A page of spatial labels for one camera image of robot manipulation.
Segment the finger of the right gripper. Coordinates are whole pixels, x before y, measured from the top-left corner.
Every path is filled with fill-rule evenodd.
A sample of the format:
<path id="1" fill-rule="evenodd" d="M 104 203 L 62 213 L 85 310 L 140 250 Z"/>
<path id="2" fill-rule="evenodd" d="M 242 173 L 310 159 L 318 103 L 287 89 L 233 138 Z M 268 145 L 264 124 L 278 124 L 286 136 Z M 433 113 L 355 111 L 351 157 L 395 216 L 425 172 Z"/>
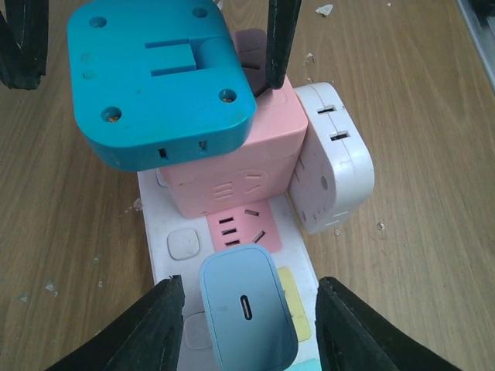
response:
<path id="1" fill-rule="evenodd" d="M 282 88 L 288 68 L 302 0 L 269 0 L 265 84 Z"/>
<path id="2" fill-rule="evenodd" d="M 5 0 L 1 13 L 1 82 L 35 90 L 46 74 L 48 0 Z"/>

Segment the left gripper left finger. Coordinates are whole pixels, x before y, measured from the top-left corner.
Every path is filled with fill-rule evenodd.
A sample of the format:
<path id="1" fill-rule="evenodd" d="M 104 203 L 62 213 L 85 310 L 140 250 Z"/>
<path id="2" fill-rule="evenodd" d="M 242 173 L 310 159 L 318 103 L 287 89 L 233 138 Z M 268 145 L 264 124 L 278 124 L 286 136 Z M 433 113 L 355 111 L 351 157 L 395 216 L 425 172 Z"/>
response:
<path id="1" fill-rule="evenodd" d="M 176 370 L 183 334 L 183 280 L 161 280 L 101 332 L 49 370 Z"/>

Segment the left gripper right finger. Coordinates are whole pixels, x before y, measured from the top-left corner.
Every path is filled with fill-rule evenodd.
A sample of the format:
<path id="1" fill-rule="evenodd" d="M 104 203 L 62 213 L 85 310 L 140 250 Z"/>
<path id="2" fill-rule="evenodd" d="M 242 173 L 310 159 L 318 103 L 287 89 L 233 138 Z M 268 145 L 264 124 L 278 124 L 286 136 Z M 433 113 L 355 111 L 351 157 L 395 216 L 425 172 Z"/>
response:
<path id="1" fill-rule="evenodd" d="M 319 280 L 316 338 L 323 370 L 455 370 L 334 277 Z"/>

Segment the white power strip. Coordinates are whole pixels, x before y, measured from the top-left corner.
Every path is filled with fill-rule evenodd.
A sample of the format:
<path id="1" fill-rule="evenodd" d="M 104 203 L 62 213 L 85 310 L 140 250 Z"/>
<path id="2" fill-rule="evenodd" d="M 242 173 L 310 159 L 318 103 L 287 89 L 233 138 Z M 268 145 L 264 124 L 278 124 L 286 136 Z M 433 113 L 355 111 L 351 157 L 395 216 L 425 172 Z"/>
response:
<path id="1" fill-rule="evenodd" d="M 185 293 L 185 320 L 180 347 L 179 370 L 218 368 L 200 293 L 200 266 L 214 253 L 211 234 L 213 216 L 187 219 L 181 215 L 172 195 L 156 170 L 138 173 L 148 250 L 155 283 L 173 275 L 181 276 Z M 289 305 L 294 315 L 299 350 L 292 370 L 319 370 L 316 340 L 316 294 L 318 279 L 287 196 L 246 204 L 234 215 L 219 214 L 229 244 L 249 243 L 254 238 L 269 250 L 288 288 Z"/>

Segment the light blue usb charger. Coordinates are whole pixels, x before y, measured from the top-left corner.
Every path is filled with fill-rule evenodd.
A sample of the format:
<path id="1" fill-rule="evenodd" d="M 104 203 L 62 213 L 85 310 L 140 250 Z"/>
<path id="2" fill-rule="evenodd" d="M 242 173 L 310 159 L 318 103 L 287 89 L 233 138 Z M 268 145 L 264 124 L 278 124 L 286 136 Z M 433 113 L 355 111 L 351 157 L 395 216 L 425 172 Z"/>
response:
<path id="1" fill-rule="evenodd" d="M 209 256 L 200 268 L 200 291 L 221 370 L 285 370 L 298 339 L 270 253 L 244 244 Z"/>

